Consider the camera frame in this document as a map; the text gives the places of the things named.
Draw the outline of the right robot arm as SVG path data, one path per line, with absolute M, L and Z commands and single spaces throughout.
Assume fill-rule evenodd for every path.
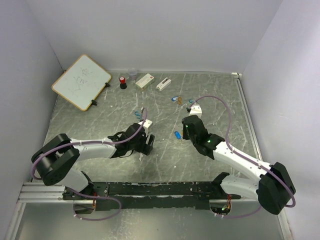
M 182 137 L 192 142 L 203 156 L 228 164 L 245 178 L 226 176 L 212 186 L 218 199 L 226 195 L 239 195 L 259 202 L 267 212 L 278 215 L 296 193 L 286 167 L 280 163 L 270 164 L 243 153 L 227 144 L 216 134 L 209 133 L 197 115 L 182 119 Z

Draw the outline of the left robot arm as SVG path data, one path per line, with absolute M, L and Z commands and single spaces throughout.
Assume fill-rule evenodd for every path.
M 46 186 L 61 184 L 75 190 L 81 199 L 89 199 L 94 192 L 93 183 L 86 173 L 74 168 L 74 164 L 97 158 L 128 157 L 133 152 L 149 155 L 155 136 L 149 134 L 151 120 L 133 123 L 126 131 L 95 140 L 69 138 L 58 134 L 31 158 L 31 173 L 39 174 Z

